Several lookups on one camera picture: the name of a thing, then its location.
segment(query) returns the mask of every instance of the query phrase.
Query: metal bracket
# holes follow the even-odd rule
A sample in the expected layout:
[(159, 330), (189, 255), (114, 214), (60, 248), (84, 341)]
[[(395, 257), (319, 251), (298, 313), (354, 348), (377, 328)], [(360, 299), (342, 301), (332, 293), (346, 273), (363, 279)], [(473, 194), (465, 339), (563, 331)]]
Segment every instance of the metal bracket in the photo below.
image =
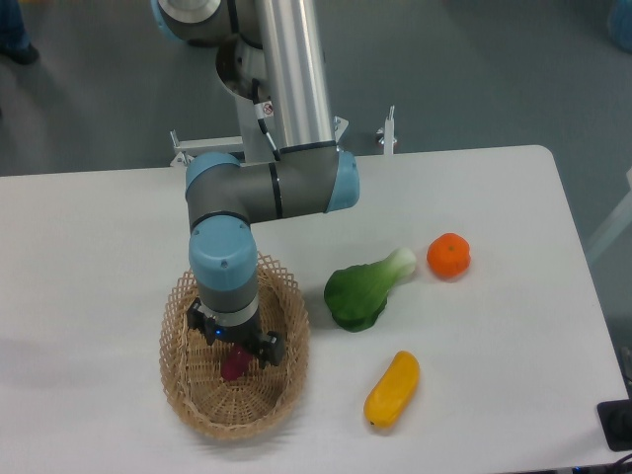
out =
[(348, 120), (338, 116), (334, 117), (334, 135), (336, 136), (336, 143), (340, 142), (340, 139), (343, 137), (343, 134), (347, 130), (348, 126)]
[[(340, 141), (348, 127), (348, 120), (338, 116), (334, 117), (336, 143)], [(176, 130), (172, 130), (170, 135), (173, 149), (176, 153), (176, 157), (169, 165), (171, 167), (189, 166), (196, 156), (207, 151), (216, 151), (218, 153), (239, 153), (244, 151), (244, 140), (241, 136), (180, 141)]]
[(384, 121), (384, 126), (379, 128), (376, 133), (377, 144), (384, 148), (384, 155), (392, 155), (395, 145), (397, 145), (397, 136), (395, 136), (395, 106), (391, 106), (388, 116)]
[(632, 169), (627, 172), (630, 192), (605, 218), (586, 245), (586, 260), (592, 266), (601, 254), (632, 223)]

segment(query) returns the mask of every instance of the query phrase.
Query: green vegetable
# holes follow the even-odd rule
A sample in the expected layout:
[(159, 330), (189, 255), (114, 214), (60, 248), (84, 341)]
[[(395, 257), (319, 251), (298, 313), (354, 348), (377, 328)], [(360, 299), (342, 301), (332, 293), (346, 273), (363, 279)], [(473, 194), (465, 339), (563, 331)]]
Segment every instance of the green vegetable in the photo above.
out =
[(390, 289), (411, 275), (416, 264), (415, 254), (401, 247), (380, 262), (335, 271), (325, 285), (325, 302), (334, 321), (352, 332), (373, 326)]

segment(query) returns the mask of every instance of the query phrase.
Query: blue joint cap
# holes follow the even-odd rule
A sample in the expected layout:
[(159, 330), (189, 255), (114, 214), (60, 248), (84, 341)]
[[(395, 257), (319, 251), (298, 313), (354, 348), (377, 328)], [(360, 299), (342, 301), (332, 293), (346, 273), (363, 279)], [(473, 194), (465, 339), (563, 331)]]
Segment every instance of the blue joint cap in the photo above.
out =
[(325, 212), (347, 209), (359, 199), (359, 174), (356, 158), (349, 151), (341, 151), (338, 158), (338, 173), (334, 191)]
[(165, 23), (165, 20), (162, 18), (162, 13), (160, 13), (158, 0), (149, 0), (149, 3), (151, 3), (151, 11), (154, 14), (154, 20), (156, 21), (156, 25), (158, 25), (158, 29), (160, 30), (160, 32), (169, 40), (182, 41), (180, 38), (174, 35), (174, 32), (169, 30), (169, 27)]
[(608, 32), (619, 46), (632, 51), (632, 0), (617, 0), (608, 16)]
[(189, 263), (197, 281), (215, 291), (237, 289), (257, 270), (257, 246), (237, 217), (216, 215), (196, 226), (189, 240)]
[(228, 153), (217, 153), (215, 151), (202, 153), (198, 158), (192, 161), (187, 168), (187, 191), (189, 190), (191, 183), (199, 175), (201, 175), (204, 171), (211, 169), (213, 166), (218, 165), (239, 166), (239, 160)]

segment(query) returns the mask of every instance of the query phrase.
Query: silver metal tube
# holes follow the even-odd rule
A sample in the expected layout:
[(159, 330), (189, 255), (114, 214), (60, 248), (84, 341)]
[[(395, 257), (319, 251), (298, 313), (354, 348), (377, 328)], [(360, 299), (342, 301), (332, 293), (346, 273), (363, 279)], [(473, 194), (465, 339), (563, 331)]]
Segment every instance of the silver metal tube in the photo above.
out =
[(334, 140), (314, 0), (257, 0), (277, 146)]

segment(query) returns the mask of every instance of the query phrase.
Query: person's leg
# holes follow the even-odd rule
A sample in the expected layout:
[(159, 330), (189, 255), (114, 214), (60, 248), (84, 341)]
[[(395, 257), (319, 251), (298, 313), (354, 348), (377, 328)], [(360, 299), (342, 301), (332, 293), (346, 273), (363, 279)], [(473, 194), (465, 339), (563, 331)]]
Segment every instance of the person's leg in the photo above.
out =
[(30, 43), (18, 0), (0, 0), (0, 44), (8, 49), (26, 49)]
[(0, 54), (18, 64), (31, 64), (40, 57), (24, 27), (18, 0), (0, 0)]

